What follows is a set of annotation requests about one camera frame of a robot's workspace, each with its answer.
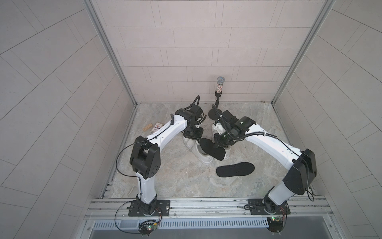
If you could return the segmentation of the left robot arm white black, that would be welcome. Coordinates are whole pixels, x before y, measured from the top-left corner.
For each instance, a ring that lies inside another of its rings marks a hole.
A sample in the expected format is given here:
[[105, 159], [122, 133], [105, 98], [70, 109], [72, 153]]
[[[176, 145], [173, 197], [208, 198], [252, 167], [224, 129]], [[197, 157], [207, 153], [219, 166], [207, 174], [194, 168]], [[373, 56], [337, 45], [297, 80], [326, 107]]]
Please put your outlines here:
[[199, 125], [207, 118], [197, 103], [171, 114], [171, 120], [148, 137], [139, 136], [133, 147], [130, 164], [138, 180], [136, 200], [138, 211], [152, 215], [156, 208], [155, 175], [161, 166], [161, 150], [178, 134], [182, 133], [186, 147], [204, 164], [210, 164], [212, 157], [202, 150], [204, 129]]

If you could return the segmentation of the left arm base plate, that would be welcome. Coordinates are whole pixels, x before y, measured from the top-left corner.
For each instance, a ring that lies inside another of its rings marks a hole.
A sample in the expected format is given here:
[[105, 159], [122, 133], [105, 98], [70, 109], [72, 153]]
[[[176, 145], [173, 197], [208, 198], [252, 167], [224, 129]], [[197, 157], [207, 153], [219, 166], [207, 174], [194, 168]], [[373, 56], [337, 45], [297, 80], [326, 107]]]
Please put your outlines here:
[[126, 208], [129, 210], [129, 217], [169, 216], [170, 203], [170, 200], [154, 200], [146, 204], [137, 199]]

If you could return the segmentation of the white sneaker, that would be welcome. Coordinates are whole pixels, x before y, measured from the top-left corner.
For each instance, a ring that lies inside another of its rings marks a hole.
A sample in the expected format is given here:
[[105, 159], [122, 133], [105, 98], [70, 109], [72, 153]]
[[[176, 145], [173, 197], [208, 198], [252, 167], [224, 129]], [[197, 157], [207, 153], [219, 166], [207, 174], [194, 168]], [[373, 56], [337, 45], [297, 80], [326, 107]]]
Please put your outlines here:
[[228, 145], [229, 138], [226, 137], [226, 130], [223, 128], [222, 124], [215, 122], [212, 127], [213, 143], [214, 148], [217, 148], [219, 152], [224, 149], [225, 155], [223, 159], [217, 158], [220, 161], [227, 160], [230, 157], [231, 146]]
[[212, 163], [213, 157], [206, 154], [202, 150], [198, 141], [193, 140], [193, 139], [189, 139], [189, 138], [185, 138], [184, 136], [183, 136], [183, 141], [184, 141], [186, 147], [200, 160], [200, 162], [202, 162], [205, 165], [209, 165]]

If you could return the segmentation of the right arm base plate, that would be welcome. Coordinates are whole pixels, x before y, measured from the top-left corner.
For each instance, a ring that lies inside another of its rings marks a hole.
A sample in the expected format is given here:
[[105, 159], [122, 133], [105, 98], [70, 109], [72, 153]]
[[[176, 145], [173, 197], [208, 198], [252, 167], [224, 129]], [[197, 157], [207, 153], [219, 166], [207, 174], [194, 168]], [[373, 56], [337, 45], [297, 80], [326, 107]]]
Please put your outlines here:
[[291, 213], [287, 201], [284, 201], [280, 206], [276, 206], [270, 214], [266, 211], [262, 201], [263, 199], [249, 199], [244, 209], [249, 210], [251, 215], [267, 215], [268, 217], [273, 215], [289, 215]]

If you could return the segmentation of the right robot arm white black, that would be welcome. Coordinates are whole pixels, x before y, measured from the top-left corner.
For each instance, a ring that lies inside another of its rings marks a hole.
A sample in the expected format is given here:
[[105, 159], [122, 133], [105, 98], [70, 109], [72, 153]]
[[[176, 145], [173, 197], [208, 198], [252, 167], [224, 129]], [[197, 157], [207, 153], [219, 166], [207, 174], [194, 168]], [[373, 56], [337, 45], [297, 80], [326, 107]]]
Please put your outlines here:
[[262, 208], [275, 214], [282, 203], [294, 195], [303, 195], [317, 176], [315, 154], [310, 149], [300, 150], [286, 144], [276, 135], [268, 133], [249, 117], [238, 119], [229, 111], [212, 109], [217, 119], [213, 147], [223, 150], [237, 142], [247, 140], [260, 147], [288, 170], [283, 180], [263, 198]]

